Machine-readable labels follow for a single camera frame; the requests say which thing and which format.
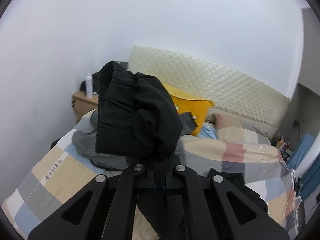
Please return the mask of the small bottles on desk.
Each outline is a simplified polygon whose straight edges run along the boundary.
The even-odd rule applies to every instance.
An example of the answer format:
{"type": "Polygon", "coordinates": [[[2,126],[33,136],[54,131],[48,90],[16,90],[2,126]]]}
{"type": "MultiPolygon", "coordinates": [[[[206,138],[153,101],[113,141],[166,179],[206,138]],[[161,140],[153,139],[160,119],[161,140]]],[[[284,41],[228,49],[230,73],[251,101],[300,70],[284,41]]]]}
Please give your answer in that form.
{"type": "Polygon", "coordinates": [[[271,145],[279,150],[281,154],[284,154],[291,145],[285,135],[280,133],[275,134],[271,139],[271,145]]]}

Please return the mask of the cream quilted headboard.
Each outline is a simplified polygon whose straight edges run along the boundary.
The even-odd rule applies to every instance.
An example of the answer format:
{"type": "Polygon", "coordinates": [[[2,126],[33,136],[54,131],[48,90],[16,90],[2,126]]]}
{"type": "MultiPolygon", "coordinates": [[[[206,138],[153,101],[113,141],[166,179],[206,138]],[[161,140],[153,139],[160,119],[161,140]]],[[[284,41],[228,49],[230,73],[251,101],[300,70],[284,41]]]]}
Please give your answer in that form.
{"type": "Polygon", "coordinates": [[[290,98],[246,74],[174,51],[133,46],[128,69],[211,100],[209,114],[227,114],[269,137],[278,130],[290,104],[290,98]]]}

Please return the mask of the pink pillow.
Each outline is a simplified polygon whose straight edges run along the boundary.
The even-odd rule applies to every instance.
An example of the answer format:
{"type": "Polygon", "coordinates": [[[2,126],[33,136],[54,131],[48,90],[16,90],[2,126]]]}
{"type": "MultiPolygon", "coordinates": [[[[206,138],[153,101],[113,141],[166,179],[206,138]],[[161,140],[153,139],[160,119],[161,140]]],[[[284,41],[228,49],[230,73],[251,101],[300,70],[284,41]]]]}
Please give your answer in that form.
{"type": "Polygon", "coordinates": [[[240,121],[231,116],[217,113],[214,116],[215,128],[219,139],[233,136],[242,129],[240,121]]]}

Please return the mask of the black bag on nightstand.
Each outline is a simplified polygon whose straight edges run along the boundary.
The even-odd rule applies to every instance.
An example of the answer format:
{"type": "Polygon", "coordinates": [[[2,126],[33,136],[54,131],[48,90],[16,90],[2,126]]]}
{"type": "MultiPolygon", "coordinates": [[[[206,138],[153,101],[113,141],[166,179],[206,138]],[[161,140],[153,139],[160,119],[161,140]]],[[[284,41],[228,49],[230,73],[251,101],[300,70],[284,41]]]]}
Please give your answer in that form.
{"type": "MultiPolygon", "coordinates": [[[[125,70],[128,69],[128,62],[123,61],[117,61],[118,64],[120,64],[125,70]]],[[[98,92],[98,82],[99,82],[99,74],[100,72],[96,72],[92,74],[92,84],[93,84],[93,94],[97,94],[98,92]]],[[[83,91],[86,94],[86,81],[82,81],[80,85],[80,91],[83,91]]]]}

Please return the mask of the grey fleece garment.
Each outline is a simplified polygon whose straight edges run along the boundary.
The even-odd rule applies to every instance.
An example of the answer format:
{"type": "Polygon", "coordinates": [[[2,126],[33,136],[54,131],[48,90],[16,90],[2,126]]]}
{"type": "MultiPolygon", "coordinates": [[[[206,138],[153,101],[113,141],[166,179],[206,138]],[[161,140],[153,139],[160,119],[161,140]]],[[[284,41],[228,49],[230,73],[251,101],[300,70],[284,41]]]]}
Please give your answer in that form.
{"type": "Polygon", "coordinates": [[[123,171],[133,164],[152,171],[169,169],[180,137],[197,127],[189,112],[161,114],[143,108],[99,109],[91,124],[93,131],[75,132],[72,142],[82,157],[110,171],[123,171]]]}

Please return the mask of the wooden nightstand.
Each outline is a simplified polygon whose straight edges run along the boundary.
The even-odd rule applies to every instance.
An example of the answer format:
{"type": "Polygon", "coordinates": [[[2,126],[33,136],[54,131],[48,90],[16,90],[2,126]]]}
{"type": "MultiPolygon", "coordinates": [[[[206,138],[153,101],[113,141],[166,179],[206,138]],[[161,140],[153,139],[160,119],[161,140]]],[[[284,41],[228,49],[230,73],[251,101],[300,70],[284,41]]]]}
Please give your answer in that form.
{"type": "Polygon", "coordinates": [[[72,95],[72,108],[76,116],[76,122],[88,112],[98,108],[98,94],[92,98],[87,98],[83,91],[78,91],[72,95]]]}

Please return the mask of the patchwork checked duvet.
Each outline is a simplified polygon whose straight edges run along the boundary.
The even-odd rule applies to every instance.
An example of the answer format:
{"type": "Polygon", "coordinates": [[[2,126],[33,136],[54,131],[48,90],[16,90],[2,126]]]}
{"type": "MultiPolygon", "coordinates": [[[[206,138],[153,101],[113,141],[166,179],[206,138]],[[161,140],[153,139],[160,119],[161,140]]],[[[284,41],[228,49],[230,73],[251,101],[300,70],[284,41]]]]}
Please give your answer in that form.
{"type": "MultiPolygon", "coordinates": [[[[73,132],[68,132],[62,137],[2,203],[4,214],[20,237],[27,238],[33,228],[104,172],[77,153],[72,136],[73,132]]],[[[183,165],[201,176],[207,176],[211,169],[242,173],[245,184],[267,203],[270,217],[291,239],[298,235],[300,198],[294,191],[293,174],[276,148],[192,135],[182,141],[183,165]]]]}

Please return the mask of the yellow pillow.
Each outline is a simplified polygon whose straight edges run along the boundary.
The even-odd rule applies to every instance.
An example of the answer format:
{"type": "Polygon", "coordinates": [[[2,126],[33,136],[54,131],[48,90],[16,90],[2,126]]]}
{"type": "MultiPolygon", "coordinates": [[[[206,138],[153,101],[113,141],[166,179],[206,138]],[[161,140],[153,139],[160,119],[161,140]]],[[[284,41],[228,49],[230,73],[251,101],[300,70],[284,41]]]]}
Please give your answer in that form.
{"type": "Polygon", "coordinates": [[[162,85],[170,94],[178,114],[185,112],[191,113],[191,117],[197,127],[190,134],[197,136],[207,117],[209,109],[214,106],[213,101],[189,94],[166,83],[162,83],[162,85]]]}

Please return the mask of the blue towel on chair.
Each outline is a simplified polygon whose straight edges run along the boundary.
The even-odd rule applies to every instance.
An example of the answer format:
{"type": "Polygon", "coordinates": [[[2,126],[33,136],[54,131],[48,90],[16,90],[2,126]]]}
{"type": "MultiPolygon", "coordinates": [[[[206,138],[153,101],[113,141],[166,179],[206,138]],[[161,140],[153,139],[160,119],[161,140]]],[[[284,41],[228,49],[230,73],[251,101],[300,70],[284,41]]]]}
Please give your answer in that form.
{"type": "Polygon", "coordinates": [[[287,162],[288,168],[296,170],[297,167],[300,165],[308,151],[310,150],[313,144],[314,138],[313,136],[305,133],[300,140],[295,152],[291,155],[287,162]]]}

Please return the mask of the white spray bottle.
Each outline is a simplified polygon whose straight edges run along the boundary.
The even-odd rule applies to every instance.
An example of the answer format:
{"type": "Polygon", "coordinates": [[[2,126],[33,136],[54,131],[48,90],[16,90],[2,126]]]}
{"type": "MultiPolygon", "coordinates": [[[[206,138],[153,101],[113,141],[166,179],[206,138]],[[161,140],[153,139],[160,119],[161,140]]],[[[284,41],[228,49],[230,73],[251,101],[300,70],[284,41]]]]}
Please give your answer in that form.
{"type": "Polygon", "coordinates": [[[86,97],[90,99],[93,97],[93,77],[90,73],[87,74],[85,83],[86,83],[86,97]]]}

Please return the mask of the blue curtain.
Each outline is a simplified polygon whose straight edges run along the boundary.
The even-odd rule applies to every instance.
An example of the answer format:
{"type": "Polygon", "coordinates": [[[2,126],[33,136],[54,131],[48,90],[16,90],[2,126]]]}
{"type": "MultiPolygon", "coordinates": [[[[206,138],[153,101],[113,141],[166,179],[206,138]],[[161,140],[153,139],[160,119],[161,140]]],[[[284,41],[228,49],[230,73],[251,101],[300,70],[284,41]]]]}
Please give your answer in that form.
{"type": "Polygon", "coordinates": [[[320,156],[317,157],[311,167],[302,176],[302,185],[300,188],[300,197],[302,201],[306,200],[319,185],[319,175],[320,156]]]}

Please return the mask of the black puffer jacket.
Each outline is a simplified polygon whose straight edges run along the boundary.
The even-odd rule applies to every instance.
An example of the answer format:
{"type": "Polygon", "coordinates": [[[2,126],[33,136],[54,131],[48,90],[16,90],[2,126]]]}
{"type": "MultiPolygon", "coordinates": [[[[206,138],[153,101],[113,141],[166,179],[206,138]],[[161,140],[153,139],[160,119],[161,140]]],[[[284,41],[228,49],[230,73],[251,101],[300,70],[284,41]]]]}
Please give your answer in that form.
{"type": "Polygon", "coordinates": [[[124,156],[103,239],[130,239],[134,206],[161,239],[267,239],[264,210],[229,181],[202,178],[180,164],[183,128],[170,94],[154,76],[111,61],[99,73],[95,150],[124,156]]]}

